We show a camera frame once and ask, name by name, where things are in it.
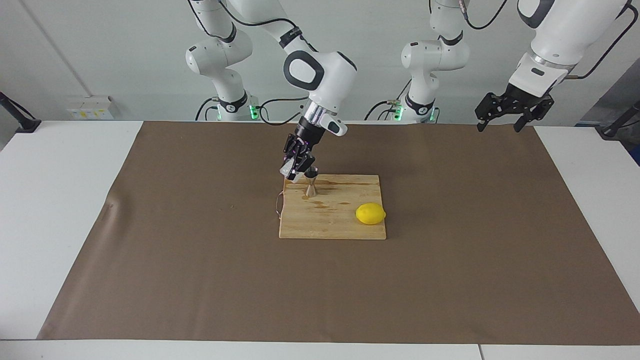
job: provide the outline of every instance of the white table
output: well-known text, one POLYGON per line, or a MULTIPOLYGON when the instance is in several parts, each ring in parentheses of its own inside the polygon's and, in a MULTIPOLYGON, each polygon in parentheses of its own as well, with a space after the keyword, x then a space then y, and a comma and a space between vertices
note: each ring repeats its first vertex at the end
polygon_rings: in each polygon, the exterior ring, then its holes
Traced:
MULTIPOLYGON (((640 347, 33 340, 141 124, 45 122, 0 152, 0 338, 13 339, 0 358, 640 359, 640 347)), ((639 307, 640 168, 593 129, 536 130, 639 307)))

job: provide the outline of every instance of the white electrical box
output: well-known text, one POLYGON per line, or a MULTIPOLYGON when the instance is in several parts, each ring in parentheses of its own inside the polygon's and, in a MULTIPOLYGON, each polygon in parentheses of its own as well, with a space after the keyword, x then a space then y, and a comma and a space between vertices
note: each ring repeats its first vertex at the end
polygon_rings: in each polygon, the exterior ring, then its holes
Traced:
POLYGON ((118 116, 108 96, 70 98, 67 111, 74 120, 114 120, 118 116))

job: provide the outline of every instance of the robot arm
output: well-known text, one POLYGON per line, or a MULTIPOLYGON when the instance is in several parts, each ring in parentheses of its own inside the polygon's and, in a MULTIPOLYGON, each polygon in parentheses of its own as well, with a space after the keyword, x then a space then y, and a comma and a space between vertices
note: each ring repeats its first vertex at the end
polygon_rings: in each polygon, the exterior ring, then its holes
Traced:
POLYGON ((541 120, 554 104, 549 92, 581 61, 628 0, 518 0, 522 20, 536 30, 501 96, 487 94, 476 108, 478 130, 505 114, 522 114, 516 131, 541 120))
POLYGON ((305 173, 315 157, 313 146, 325 131, 337 136, 347 127, 336 118, 340 104, 351 90, 357 68, 340 52, 319 53, 303 38, 300 28, 287 18, 278 0, 229 0, 250 22, 267 31, 287 53, 284 75, 296 88, 309 92, 309 101, 298 126, 289 134, 280 173, 295 180, 305 173))
POLYGON ((244 31, 236 29, 217 0, 188 1, 198 27, 209 36, 186 51, 189 68, 213 82, 220 98, 221 120, 256 119, 257 99, 244 89, 240 74, 227 68, 252 54, 251 39, 244 31))
POLYGON ((469 46, 463 41, 465 22, 458 0, 434 2, 429 22, 439 34, 438 40, 412 42, 402 51, 402 64, 412 79, 409 92, 401 101, 402 120, 427 121, 440 85, 433 72, 462 69, 469 60, 469 46))

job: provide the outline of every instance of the lemon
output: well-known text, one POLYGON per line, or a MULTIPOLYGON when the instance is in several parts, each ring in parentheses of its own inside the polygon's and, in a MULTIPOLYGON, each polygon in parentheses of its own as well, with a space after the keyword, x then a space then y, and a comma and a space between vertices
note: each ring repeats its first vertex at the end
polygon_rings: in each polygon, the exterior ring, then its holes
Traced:
POLYGON ((382 205, 374 202, 368 202, 362 204, 356 210, 356 217, 363 224, 376 225, 387 217, 387 213, 382 208, 382 205))

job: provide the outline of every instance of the cutting board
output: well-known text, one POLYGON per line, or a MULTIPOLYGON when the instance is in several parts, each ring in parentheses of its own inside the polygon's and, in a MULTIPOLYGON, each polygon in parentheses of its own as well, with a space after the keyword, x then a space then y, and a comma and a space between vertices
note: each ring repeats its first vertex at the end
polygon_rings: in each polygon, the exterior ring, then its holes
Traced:
POLYGON ((285 180, 280 216, 281 239, 385 240, 385 222, 365 225, 355 216, 366 202, 382 204, 377 175, 319 174, 317 196, 305 195, 308 181, 285 180))

